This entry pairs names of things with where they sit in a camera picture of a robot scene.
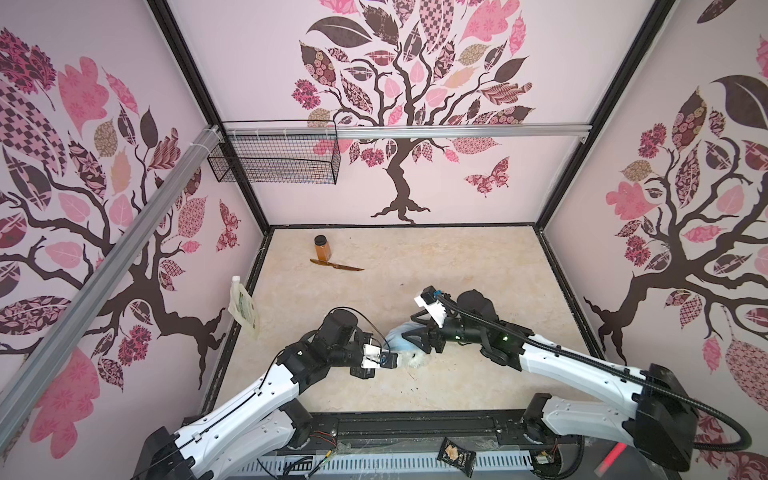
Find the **light blue bear hoodie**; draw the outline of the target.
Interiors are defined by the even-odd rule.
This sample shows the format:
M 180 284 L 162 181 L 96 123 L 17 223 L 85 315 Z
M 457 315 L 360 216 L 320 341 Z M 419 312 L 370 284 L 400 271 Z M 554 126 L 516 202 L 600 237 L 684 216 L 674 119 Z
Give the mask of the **light blue bear hoodie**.
M 411 334 L 416 330 L 422 328 L 422 325 L 416 322 L 405 322 L 392 330 L 386 335 L 385 340 L 389 345 L 392 352 L 397 354 L 416 354 L 423 352 L 423 350 L 416 344 L 407 340 L 404 335 Z

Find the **white teddy bear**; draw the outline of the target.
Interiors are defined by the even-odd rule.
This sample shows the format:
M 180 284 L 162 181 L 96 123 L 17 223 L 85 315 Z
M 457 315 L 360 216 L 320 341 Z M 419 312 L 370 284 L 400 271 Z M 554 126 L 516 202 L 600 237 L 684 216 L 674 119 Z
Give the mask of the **white teddy bear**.
M 398 369 L 418 369 L 426 366 L 429 356 L 422 351 L 407 351 L 397 354 Z

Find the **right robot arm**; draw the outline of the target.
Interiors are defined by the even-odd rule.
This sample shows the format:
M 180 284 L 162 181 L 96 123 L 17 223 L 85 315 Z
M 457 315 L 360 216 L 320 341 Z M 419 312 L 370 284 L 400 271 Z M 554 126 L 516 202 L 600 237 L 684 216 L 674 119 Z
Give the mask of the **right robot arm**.
M 520 421 L 536 444 L 582 436 L 634 447 L 672 471 L 690 468 L 698 415 L 674 374 L 659 365 L 620 366 L 585 356 L 500 319 L 493 303 L 476 290 L 451 300 L 432 287 L 415 298 L 420 327 L 406 338 L 425 353 L 449 342 L 477 344 L 493 363 L 561 382 L 589 395 L 587 401 L 538 393 Z

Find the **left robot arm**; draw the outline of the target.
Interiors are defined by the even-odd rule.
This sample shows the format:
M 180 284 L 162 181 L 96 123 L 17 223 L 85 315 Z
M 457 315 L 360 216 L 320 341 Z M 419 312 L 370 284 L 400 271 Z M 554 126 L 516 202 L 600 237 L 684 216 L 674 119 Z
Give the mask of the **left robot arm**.
M 303 446 L 312 417 L 299 397 L 333 368 L 360 379 L 393 368 L 397 356 L 358 326 L 356 311 L 335 308 L 321 325 L 281 349 L 257 380 L 217 409 L 175 432 L 161 427 L 144 442 L 136 479 L 226 479 L 284 447 Z

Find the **brown wooden spoon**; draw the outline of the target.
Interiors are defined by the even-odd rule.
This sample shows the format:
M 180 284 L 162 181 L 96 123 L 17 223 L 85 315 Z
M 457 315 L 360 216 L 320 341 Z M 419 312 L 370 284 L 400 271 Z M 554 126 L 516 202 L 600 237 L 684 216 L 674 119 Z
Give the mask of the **brown wooden spoon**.
M 324 260 L 320 260 L 320 259 L 315 259 L 315 258 L 311 258 L 310 262 L 315 264 L 315 265 L 324 266 L 324 267 L 330 267 L 330 268 L 333 268 L 333 269 L 336 269 L 336 270 L 352 271 L 352 272 L 364 271 L 364 269 L 360 268 L 360 267 L 343 265 L 343 264 L 328 262 L 328 261 L 324 261 Z

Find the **amber bottle black cap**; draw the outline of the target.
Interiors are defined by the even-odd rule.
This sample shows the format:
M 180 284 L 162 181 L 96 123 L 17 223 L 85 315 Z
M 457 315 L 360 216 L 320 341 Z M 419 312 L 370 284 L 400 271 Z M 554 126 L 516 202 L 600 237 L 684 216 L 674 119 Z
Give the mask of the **amber bottle black cap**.
M 327 237 L 325 235 L 315 236 L 314 245 L 317 259 L 322 262 L 329 262 L 332 256 L 332 250 Z

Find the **white green pouch bottle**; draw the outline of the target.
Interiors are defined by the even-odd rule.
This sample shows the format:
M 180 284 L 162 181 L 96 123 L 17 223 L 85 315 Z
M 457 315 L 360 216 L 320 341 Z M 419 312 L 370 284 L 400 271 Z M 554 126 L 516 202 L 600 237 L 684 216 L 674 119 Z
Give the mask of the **white green pouch bottle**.
M 228 312 L 247 334 L 257 339 L 260 333 L 260 318 L 251 294 L 239 276 L 233 276 L 230 284 Z

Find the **small dark snack packet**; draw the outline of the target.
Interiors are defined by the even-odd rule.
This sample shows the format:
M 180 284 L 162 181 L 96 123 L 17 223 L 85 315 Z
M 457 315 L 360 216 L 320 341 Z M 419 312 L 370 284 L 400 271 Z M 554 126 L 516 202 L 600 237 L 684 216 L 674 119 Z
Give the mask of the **small dark snack packet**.
M 444 437 L 437 453 L 437 460 L 462 472 L 467 478 L 474 473 L 477 453 L 459 446 L 448 437 Z

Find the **pink marker pen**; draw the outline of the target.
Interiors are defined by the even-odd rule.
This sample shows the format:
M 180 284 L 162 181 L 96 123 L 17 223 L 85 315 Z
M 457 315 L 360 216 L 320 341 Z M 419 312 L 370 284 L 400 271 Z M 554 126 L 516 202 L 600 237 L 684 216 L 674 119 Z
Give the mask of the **pink marker pen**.
M 597 478 L 602 478 L 606 475 L 608 470 L 614 465 L 616 460 L 623 454 L 628 447 L 627 444 L 617 443 L 614 445 L 608 454 L 600 461 L 598 466 L 594 470 L 594 474 Z

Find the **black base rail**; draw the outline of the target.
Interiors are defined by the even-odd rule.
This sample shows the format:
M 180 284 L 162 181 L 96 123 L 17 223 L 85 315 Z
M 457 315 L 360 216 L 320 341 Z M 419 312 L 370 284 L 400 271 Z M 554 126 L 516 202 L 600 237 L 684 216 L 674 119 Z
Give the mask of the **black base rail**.
M 579 443 L 575 435 L 530 436 L 522 409 L 314 413 L 310 431 L 353 448 L 441 442 L 445 437 L 462 445 L 475 440 L 488 441 L 489 450 L 495 447 L 551 449 L 556 445 Z

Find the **rear aluminium frame bar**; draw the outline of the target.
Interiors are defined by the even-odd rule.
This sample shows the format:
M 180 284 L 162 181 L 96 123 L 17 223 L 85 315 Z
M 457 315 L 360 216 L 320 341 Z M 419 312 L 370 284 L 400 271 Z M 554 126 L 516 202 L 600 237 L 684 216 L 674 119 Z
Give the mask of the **rear aluminium frame bar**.
M 233 137 L 319 136 L 337 139 L 400 139 L 400 138 L 510 138 L 510 137 L 577 137 L 586 138 L 592 127 L 588 124 L 512 124 L 512 125 L 447 125 L 447 126 L 368 126 L 368 127 L 264 127 L 234 125 L 225 131 Z

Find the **aluminium frame bar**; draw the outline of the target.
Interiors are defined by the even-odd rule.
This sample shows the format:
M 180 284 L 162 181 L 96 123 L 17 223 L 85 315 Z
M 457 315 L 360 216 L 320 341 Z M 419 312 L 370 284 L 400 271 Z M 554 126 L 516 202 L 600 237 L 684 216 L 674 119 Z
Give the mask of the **aluminium frame bar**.
M 337 139 L 400 139 L 400 138 L 510 138 L 510 137 L 577 137 L 586 138 L 592 127 L 588 124 L 512 124 L 512 125 L 447 125 L 447 126 L 368 126 L 368 127 L 264 127 L 234 125 L 225 131 L 233 137 L 319 136 Z
M 52 383 L 187 182 L 222 140 L 221 133 L 221 127 L 209 125 L 190 143 L 177 166 L 106 256 L 102 266 L 79 290 L 63 317 L 45 334 L 2 391 L 2 447 L 7 446 Z

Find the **left aluminium frame bar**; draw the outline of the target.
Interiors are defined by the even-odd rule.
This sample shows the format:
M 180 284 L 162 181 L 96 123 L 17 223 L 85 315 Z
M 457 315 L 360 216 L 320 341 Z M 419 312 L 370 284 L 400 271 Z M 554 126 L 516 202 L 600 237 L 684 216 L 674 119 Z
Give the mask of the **left aluminium frame bar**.
M 209 125 L 190 143 L 177 166 L 106 256 L 102 266 L 79 290 L 63 317 L 45 334 L 2 391 L 2 447 L 7 446 L 52 383 L 187 182 L 222 140 L 221 133 L 221 127 Z

